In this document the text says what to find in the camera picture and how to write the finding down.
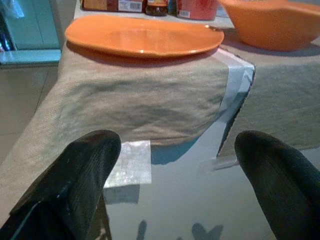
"label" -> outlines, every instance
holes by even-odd
[[[141,1],[119,0],[118,10],[123,12],[142,12]]]
[[[179,16],[183,17],[183,18],[190,18],[190,12],[189,11],[184,11],[184,10],[180,10],[179,11]]]
[[[148,0],[148,5],[154,7],[166,7],[168,6],[168,0]]]

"floor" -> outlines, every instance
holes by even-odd
[[[0,163],[58,77],[58,66],[0,69]]]

